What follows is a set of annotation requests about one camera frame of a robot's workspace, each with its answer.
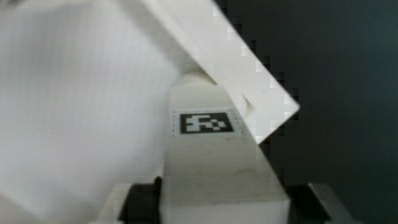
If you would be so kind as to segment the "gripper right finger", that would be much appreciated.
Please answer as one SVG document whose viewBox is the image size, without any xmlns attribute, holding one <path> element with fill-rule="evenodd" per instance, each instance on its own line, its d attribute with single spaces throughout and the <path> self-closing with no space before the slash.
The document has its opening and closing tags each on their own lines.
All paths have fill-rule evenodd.
<svg viewBox="0 0 398 224">
<path fill-rule="evenodd" d="M 355 224 L 332 188 L 323 183 L 289 185 L 291 199 L 287 224 Z"/>
</svg>

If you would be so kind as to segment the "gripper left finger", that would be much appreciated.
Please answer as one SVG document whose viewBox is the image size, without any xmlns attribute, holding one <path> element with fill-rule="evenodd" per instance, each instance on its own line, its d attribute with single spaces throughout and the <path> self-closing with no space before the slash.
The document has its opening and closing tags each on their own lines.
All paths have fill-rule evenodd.
<svg viewBox="0 0 398 224">
<path fill-rule="evenodd" d="M 94 224 L 161 224 L 161 177 L 147 183 L 117 184 Z"/>
</svg>

